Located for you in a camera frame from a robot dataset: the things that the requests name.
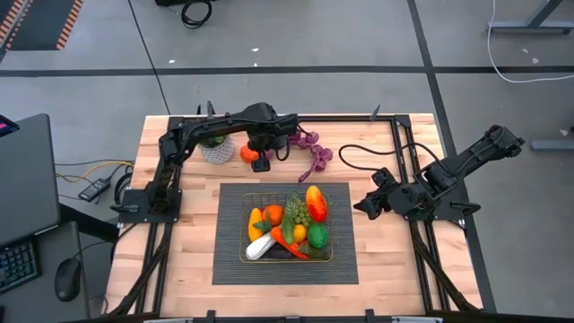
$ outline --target yellow cable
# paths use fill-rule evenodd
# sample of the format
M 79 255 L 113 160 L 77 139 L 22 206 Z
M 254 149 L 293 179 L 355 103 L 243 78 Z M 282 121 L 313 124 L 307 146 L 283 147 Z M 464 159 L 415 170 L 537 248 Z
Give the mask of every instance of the yellow cable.
M 64 180 L 67 181 L 67 182 L 75 183 L 75 182 L 77 182 L 77 181 L 80 181 L 80 180 L 82 180 L 82 179 L 85 179 L 86 176 L 90 175 L 90 174 L 91 174 L 93 171 L 95 171 L 96 169 L 98 169 L 98 168 L 100 168 L 100 167 L 103 167 L 103 166 L 107 166 L 107 165 L 113 165 L 113 164 L 116 164 L 116 165 L 122 164 L 122 165 L 134 166 L 133 163 L 128 162 L 128 161 L 108 161 L 108 162 L 103 162 L 103 163 L 101 163 L 100 165 L 97 165 L 97 166 L 94 166 L 94 167 L 90 168 L 90 169 L 89 169 L 88 171 L 86 171 L 82 176 L 78 176 L 77 178 L 74 178 L 74 179 L 67 179 L 67 178 L 65 177 L 65 175 L 60 175 L 60 174 L 56 174 L 56 175 L 57 175 L 58 177 L 64 179 Z

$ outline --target butcher block tabletop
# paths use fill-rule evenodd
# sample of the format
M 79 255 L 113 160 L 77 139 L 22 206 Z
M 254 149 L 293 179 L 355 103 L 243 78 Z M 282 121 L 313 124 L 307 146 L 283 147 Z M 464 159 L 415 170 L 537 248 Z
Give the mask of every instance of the butcher block tabletop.
M 443 157 L 439 133 L 432 114 L 411 114 L 414 141 L 425 144 Z M 165 134 L 168 116 L 149 116 L 135 160 L 131 188 L 143 189 L 151 181 L 158 164 L 158 139 Z M 344 144 L 361 144 L 376 151 L 393 151 L 390 122 L 303 122 L 307 131 L 319 133 L 319 144 L 334 152 L 326 170 L 314 172 L 305 183 L 348 182 L 351 204 L 376 189 L 371 172 L 344 165 L 337 151 Z M 168 268 L 161 305 L 163 318 L 205 317 L 215 310 L 217 317 L 363 316 L 366 309 L 376 315 L 422 315 L 421 289 L 415 265 L 408 222 L 397 214 L 382 214 L 370 221 L 363 212 L 352 209 L 358 284 L 342 285 L 213 285 L 213 251 L 222 183 L 296 183 L 309 169 L 309 151 L 292 148 L 287 161 L 271 161 L 271 171 L 254 173 L 239 157 L 239 148 L 248 140 L 246 133 L 231 135 L 236 147 L 233 158 L 223 165 L 208 163 L 196 148 L 184 163 L 180 188 L 183 190 L 181 216 L 173 227 Z M 401 133 L 401 142 L 406 136 Z M 421 167 L 433 162 L 422 149 L 417 150 Z M 400 180 L 395 155 L 372 155 L 356 149 L 344 151 L 355 165 L 387 167 Z M 109 308 L 114 309 L 141 274 L 149 231 L 147 223 L 137 224 L 118 242 L 107 289 Z M 436 221 L 441 264 L 460 292 L 480 308 L 473 265 L 464 232 L 450 222 Z M 159 226 L 157 243 L 161 238 Z M 144 311 L 152 309 L 155 273 L 148 284 Z M 439 308 L 436 281 L 427 267 L 435 309 Z

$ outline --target lemon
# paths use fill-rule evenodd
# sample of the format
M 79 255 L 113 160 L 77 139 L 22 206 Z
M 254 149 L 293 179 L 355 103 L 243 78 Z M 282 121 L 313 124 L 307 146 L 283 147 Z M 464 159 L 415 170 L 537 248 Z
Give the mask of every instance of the lemon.
M 303 224 L 295 225 L 295 243 L 302 243 L 307 238 L 307 228 Z

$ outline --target small orange fruit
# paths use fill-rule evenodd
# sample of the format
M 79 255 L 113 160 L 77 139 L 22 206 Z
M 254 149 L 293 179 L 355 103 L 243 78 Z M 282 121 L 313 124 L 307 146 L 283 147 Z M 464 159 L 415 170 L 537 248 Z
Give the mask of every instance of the small orange fruit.
M 263 221 L 269 221 L 271 225 L 279 225 L 283 220 L 283 208 L 280 205 L 269 205 L 263 212 Z

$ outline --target wire basket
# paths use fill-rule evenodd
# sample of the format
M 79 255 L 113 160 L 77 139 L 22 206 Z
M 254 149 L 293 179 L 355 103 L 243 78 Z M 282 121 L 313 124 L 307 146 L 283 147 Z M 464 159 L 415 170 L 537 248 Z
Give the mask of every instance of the wire basket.
M 305 193 L 295 192 L 301 201 L 305 201 Z M 325 193 L 321 193 L 325 199 L 327 205 L 329 205 L 329 196 Z M 248 193 L 241 199 L 243 212 L 241 213 L 241 234 L 239 237 L 239 258 L 244 263 L 253 264 L 265 264 L 265 263 L 310 263 L 310 262 L 329 262 L 333 259 L 333 230 L 331 224 L 331 218 L 328 216 L 325 220 L 324 225 L 327 227 L 329 232 L 329 242 L 321 250 L 330 255 L 329 259 L 301 259 L 301 258 L 270 258 L 263 255 L 260 259 L 249 260 L 245 256 L 245 250 L 251 243 L 248 236 L 248 223 L 251 211 L 254 208 L 260 210 L 265 209 L 268 205 L 280 205 L 285 208 L 287 201 L 291 198 L 292 193 Z M 283 248 L 278 243 L 272 246 L 272 248 Z

